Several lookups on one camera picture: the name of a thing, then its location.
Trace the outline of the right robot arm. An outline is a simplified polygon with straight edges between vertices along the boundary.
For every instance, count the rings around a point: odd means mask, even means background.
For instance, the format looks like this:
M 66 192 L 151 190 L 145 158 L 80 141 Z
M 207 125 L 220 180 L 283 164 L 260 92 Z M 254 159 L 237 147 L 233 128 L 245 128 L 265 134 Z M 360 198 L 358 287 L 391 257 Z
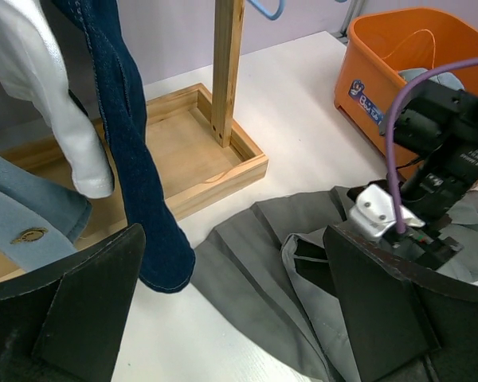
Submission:
M 418 84 L 403 100 L 394 142 L 421 162 L 399 189 L 403 206 L 425 222 L 406 234 L 423 251 L 415 261 L 435 271 L 462 249 L 440 235 L 449 210 L 478 181 L 478 97 L 432 80 Z

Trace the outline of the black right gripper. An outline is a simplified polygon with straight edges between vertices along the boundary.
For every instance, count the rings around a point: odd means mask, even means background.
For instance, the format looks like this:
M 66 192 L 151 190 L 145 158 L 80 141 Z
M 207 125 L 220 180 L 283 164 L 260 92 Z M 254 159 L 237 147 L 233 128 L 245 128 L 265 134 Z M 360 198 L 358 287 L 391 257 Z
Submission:
M 382 239 L 390 245 L 394 255 L 433 271 L 444 266 L 464 248 L 451 236 L 442 239 L 438 231 L 427 227 L 407 226 L 403 234 L 390 228 Z

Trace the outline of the light blue denim skirt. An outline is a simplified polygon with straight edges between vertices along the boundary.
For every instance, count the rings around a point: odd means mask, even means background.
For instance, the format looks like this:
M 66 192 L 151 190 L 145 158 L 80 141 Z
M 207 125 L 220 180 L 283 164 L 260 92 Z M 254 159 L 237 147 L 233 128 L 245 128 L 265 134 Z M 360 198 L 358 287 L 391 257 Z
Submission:
M 427 72 L 426 68 L 409 68 L 401 70 L 398 74 L 405 81 L 410 82 L 414 78 Z M 451 72 L 443 72 L 429 78 L 431 81 L 451 88 L 452 90 L 464 90 L 465 87 L 462 82 Z

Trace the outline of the white shirt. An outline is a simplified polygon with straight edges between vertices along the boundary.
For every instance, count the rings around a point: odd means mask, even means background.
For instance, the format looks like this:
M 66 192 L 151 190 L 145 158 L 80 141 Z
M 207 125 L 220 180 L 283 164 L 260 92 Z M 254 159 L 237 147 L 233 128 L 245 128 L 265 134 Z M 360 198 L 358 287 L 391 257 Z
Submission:
M 69 92 L 57 40 L 38 1 L 0 1 L 0 83 L 30 101 L 52 129 L 76 190 L 91 199 L 112 195 L 115 183 L 103 145 Z

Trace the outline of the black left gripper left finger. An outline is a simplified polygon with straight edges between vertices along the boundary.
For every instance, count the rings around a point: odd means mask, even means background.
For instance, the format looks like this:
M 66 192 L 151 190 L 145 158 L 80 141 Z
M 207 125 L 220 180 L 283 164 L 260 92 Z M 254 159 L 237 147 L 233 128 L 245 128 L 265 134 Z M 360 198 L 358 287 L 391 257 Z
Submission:
M 0 283 L 0 381 L 109 381 L 145 248 L 140 224 Z

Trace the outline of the grey pleated skirt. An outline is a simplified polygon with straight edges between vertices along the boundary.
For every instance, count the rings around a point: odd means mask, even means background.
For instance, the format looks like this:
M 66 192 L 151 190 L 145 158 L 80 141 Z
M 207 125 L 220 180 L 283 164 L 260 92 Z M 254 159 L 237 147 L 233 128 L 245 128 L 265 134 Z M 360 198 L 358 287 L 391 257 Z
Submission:
M 331 226 L 361 237 L 351 206 L 344 187 L 260 201 L 196 249 L 192 282 L 218 311 L 279 361 L 324 381 L 363 381 L 323 243 Z M 464 248 L 435 272 L 478 286 L 478 191 L 450 217 L 443 234 Z

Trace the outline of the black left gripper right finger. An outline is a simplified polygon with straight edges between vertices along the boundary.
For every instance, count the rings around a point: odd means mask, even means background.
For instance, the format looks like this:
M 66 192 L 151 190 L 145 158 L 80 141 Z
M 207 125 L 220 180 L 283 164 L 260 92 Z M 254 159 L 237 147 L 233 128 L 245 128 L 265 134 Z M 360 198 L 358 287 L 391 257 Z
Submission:
M 323 243 L 361 380 L 478 381 L 478 286 L 336 226 Z

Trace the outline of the light blue grey-skirt hanger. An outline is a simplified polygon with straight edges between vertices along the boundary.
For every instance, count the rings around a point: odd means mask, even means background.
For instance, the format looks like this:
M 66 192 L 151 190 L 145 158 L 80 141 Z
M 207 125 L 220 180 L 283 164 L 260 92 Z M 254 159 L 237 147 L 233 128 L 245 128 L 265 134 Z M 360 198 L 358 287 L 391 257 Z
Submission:
M 259 14 L 261 14 L 264 18 L 268 19 L 269 21 L 277 20 L 282 13 L 284 12 L 285 0 L 279 0 L 277 7 L 274 11 L 270 11 L 261 1 L 259 0 L 247 0 L 249 3 Z

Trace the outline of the dark blue denim garment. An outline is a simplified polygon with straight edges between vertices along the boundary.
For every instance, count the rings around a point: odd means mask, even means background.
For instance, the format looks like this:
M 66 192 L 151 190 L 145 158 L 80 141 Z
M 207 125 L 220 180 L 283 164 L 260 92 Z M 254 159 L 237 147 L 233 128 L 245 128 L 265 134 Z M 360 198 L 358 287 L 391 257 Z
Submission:
M 122 36 L 115 1 L 56 1 L 85 36 L 92 58 L 105 138 L 119 176 L 130 224 L 141 224 L 146 247 L 140 280 L 172 294 L 190 281 L 196 257 L 165 202 L 159 172 L 146 144 L 147 105 L 138 67 Z

